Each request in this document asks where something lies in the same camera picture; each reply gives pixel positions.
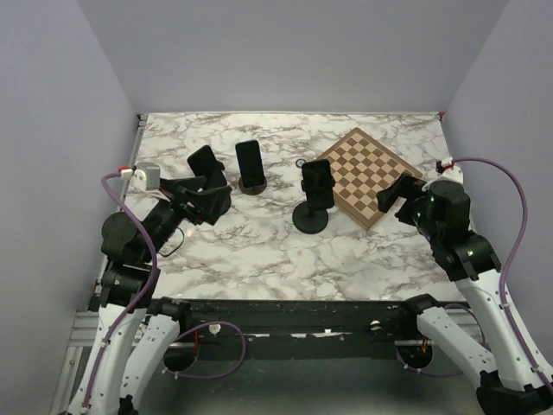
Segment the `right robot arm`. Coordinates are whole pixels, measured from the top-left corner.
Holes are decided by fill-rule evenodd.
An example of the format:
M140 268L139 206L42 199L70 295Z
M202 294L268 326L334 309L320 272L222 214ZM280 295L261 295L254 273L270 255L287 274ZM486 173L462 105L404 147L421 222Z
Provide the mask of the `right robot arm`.
M461 183L424 182L402 174L377 194L385 213L403 198L397 219L429 242L433 258L467 301L486 338L479 344L430 295L405 301L399 332L433 341L473 385L486 414L538 414L552 407L552 366L525 329L500 285L501 265L489 241L470 230L470 198Z

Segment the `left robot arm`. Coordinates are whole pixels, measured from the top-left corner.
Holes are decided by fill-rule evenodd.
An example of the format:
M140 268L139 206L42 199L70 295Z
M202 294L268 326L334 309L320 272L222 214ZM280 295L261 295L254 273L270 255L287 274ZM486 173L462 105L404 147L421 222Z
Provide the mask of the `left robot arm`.
M203 176L156 184L156 205L143 220L110 195L119 210L101 229L107 266L100 280L98 325L68 414L136 414L170 343L191 333L188 303L152 299L158 258L183 221L214 225L230 204L231 188L207 188Z

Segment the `black phone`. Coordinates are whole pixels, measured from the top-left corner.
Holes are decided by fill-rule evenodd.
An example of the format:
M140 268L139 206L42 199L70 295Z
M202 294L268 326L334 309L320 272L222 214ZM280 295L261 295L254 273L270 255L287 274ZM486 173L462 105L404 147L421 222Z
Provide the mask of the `black phone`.
M190 169L196 176L211 177L215 171L223 168L217 160L210 145L203 145L187 158Z
M327 159L303 164L302 191L306 194L310 210L327 210L334 206L334 185L335 180Z

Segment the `black phone stand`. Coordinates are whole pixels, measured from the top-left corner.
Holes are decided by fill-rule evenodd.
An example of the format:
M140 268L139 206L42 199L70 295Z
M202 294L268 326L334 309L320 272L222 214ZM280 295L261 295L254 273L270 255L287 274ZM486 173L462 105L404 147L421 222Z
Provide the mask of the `black phone stand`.
M292 220L301 233L316 234L328 224L328 210L334 206L332 188L329 186L307 186L302 182L306 200L293 210Z
M196 176L204 176L207 179L204 190L221 188L227 185L223 173L224 165L221 162L198 162L192 163L190 167Z

